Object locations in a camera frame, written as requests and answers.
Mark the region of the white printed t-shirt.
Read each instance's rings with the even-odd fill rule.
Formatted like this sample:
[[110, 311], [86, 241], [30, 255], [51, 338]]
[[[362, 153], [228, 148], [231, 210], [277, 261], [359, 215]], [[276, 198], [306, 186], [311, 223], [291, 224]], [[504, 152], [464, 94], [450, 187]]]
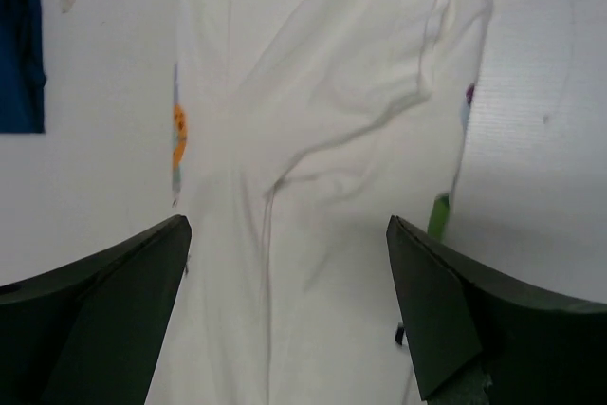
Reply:
[[193, 236], [151, 404], [397, 404], [385, 231], [455, 181], [492, 0], [179, 0]]

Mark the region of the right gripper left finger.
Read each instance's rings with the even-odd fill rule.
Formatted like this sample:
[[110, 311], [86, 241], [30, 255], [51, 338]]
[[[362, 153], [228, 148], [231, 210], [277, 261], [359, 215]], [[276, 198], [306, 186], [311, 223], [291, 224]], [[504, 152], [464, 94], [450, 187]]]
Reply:
[[186, 268], [183, 215], [1, 288], [4, 404], [145, 402]]

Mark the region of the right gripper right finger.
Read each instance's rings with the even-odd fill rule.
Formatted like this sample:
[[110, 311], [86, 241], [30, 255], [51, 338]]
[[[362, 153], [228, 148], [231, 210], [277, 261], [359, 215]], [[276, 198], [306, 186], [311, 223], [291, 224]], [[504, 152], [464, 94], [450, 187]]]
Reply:
[[606, 307], [517, 280], [399, 217], [386, 232], [402, 334], [430, 404], [602, 404]]

